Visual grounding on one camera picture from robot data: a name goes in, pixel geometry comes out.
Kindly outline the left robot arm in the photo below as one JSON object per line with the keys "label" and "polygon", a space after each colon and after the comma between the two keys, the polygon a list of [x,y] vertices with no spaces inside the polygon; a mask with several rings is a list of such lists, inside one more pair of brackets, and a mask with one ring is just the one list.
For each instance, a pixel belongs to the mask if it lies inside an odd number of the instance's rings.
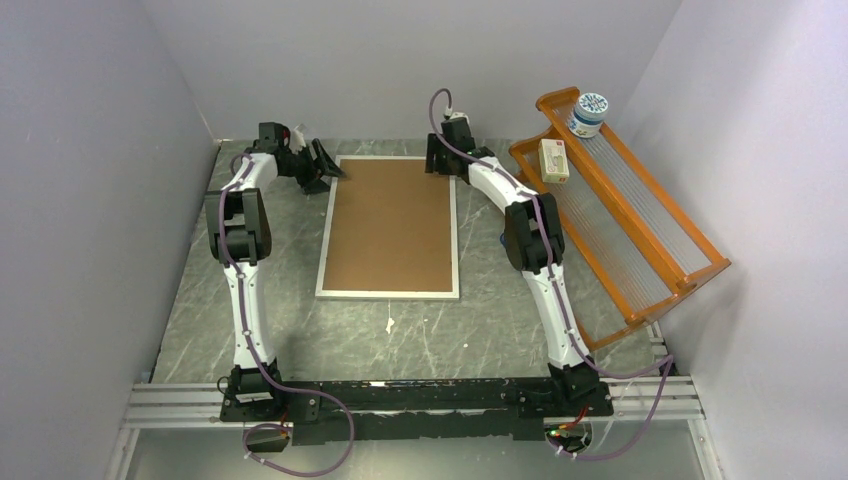
{"label": "left robot arm", "polygon": [[258,137],[230,162],[231,179],[204,197],[208,240],[222,264],[230,292],[235,337],[234,366],[223,391],[225,421],[273,420],[286,393],[268,332],[264,274],[272,235],[262,193],[279,177],[294,179],[306,195],[329,191],[329,177],[343,171],[320,141],[307,141],[302,127],[262,122]]}

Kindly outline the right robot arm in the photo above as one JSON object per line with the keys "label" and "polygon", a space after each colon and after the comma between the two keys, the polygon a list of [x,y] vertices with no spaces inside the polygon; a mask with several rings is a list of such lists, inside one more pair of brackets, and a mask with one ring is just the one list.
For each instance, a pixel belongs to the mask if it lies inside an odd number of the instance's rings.
{"label": "right robot arm", "polygon": [[462,113],[447,114],[428,135],[425,171],[460,178],[502,211],[506,255],[526,281],[544,328],[551,405],[564,415],[577,413],[600,377],[586,362],[588,348],[568,301],[564,234],[553,196],[524,185],[494,153],[479,148]]}

